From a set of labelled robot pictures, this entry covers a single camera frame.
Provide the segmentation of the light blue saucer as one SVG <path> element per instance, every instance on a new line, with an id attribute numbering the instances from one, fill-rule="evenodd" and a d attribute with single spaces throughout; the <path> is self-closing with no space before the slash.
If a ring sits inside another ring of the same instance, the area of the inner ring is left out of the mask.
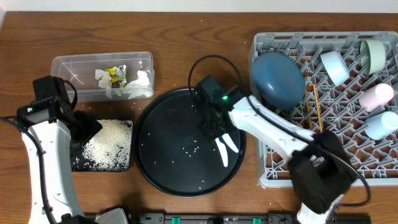
<path id="1" fill-rule="evenodd" d="M 335 86 L 340 86 L 349 78 L 349 71 L 345 61 L 337 51 L 320 55 L 322 64 Z"/>

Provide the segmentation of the light blue plastic knife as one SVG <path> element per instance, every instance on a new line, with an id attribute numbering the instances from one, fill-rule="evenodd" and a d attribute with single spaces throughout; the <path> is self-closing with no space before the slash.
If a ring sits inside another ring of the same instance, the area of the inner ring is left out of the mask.
<path id="1" fill-rule="evenodd" d="M 235 145 L 234 141 L 231 139 L 228 133 L 222 135 L 223 141 L 227 144 L 227 146 L 235 153 L 239 152 L 239 149 Z"/>

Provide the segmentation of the white tissue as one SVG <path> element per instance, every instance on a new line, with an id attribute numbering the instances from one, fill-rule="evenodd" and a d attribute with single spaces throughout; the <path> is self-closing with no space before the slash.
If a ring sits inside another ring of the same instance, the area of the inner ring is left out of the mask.
<path id="1" fill-rule="evenodd" d="M 128 99 L 133 98 L 149 98 L 152 97 L 154 91 L 150 84 L 150 72 L 148 70 L 138 70 L 137 79 L 129 82 L 122 90 L 122 94 L 128 94 Z"/>

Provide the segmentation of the mint green bowl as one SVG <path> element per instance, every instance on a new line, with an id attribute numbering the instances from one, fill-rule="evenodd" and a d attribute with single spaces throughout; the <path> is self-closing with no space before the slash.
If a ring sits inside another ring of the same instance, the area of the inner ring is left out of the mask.
<path id="1" fill-rule="evenodd" d="M 386 50 L 380 40 L 363 40 L 360 46 L 361 66 L 365 68 L 366 75 L 380 72 L 386 63 Z"/>

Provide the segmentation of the pink cup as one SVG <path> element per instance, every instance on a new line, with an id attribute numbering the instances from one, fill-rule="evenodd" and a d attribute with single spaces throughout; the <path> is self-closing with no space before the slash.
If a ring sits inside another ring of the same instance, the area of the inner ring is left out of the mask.
<path id="1" fill-rule="evenodd" d="M 393 96 L 393 87 L 386 83 L 379 83 L 364 92 L 364 95 L 359 98 L 359 105 L 366 108 L 366 111 L 372 112 L 388 103 Z"/>

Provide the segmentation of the white small cup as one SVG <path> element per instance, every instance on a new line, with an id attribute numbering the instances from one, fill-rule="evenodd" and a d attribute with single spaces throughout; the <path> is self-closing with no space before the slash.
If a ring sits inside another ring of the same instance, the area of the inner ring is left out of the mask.
<path id="1" fill-rule="evenodd" d="M 368 118 L 365 123 L 369 125 L 365 129 L 368 137 L 375 140 L 382 140 L 397 130 L 397 114 L 385 111 Z"/>

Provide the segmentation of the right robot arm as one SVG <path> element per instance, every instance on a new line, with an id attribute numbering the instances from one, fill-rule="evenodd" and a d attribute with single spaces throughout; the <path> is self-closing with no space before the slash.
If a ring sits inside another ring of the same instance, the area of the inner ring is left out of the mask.
<path id="1" fill-rule="evenodd" d="M 218 148 L 224 166 L 227 150 L 238 152 L 233 131 L 245 131 L 287 162 L 290 179 L 302 205 L 298 223 L 327 223 L 338 202 L 356 180 L 343 146 L 331 131 L 320 134 L 300 128 L 265 108 L 239 88 L 226 90 L 206 77 L 190 90 L 200 121 L 198 128 Z"/>

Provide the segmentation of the white plastic knife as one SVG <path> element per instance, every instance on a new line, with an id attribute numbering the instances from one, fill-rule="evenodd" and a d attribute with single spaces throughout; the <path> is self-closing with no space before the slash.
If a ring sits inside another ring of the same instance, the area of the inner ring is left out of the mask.
<path id="1" fill-rule="evenodd" d="M 222 143 L 219 138 L 215 139 L 215 143 L 219 149 L 223 166 L 228 167 L 228 153 L 227 153 L 225 144 Z"/>

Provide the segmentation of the yellow green snack wrapper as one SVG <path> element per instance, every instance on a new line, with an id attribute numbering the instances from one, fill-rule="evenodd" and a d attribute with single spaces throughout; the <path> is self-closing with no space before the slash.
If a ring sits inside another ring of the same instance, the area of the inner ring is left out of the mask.
<path id="1" fill-rule="evenodd" d="M 112 68 L 105 69 L 111 77 L 111 83 L 119 83 L 121 88 L 124 88 L 127 83 L 127 65 L 115 66 Z"/>

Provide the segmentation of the wooden chopstick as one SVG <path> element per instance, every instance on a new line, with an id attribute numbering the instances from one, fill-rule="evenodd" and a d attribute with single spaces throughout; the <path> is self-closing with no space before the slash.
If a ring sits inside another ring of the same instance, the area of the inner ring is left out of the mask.
<path id="1" fill-rule="evenodd" d="M 307 91 L 307 87 L 305 87 L 305 96 L 307 96 L 307 95 L 308 95 L 308 91 Z M 311 112 L 311 107 L 310 107 L 308 101 L 305 103 L 305 107 L 306 107 L 307 112 L 310 113 Z M 309 115 L 309 117 L 308 117 L 308 125 L 309 125 L 309 128 L 312 128 L 312 117 L 311 117 L 311 115 Z"/>
<path id="2" fill-rule="evenodd" d="M 320 130 L 320 133 L 322 133 L 323 132 L 323 123 L 322 123 L 321 110 L 320 110 L 320 105 L 319 105 L 319 99 L 318 99 L 318 92 L 317 92 L 316 84 L 313 84 L 313 94 L 314 94 L 314 97 L 315 97 L 315 106 L 316 106 L 316 110 L 317 110 L 319 130 Z"/>

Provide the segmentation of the silver white napkin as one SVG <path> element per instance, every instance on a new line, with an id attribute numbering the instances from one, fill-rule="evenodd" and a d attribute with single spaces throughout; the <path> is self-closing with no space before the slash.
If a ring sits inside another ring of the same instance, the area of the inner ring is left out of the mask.
<path id="1" fill-rule="evenodd" d="M 98 80 L 98 86 L 105 89 L 106 96 L 112 98 L 112 84 L 109 72 L 97 69 L 95 70 L 95 79 Z"/>

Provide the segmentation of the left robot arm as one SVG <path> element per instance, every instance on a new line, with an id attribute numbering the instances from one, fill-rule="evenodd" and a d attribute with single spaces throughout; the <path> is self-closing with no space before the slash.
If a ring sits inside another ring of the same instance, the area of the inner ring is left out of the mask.
<path id="1" fill-rule="evenodd" d="M 102 125 L 75 109 L 77 99 L 69 98 L 68 83 L 51 75 L 34 80 L 35 101 L 17 110 L 16 124 L 30 165 L 30 223 L 81 223 L 84 219 L 70 158 Z"/>

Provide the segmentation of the dark blue plate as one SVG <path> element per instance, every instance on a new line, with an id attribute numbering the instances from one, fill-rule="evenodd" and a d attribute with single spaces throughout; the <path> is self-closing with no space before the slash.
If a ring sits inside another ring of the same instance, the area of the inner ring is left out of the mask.
<path id="1" fill-rule="evenodd" d="M 266 52 L 251 66 L 252 80 L 260 95 L 281 110 L 294 109 L 305 94 L 305 80 L 298 66 L 285 54 Z"/>

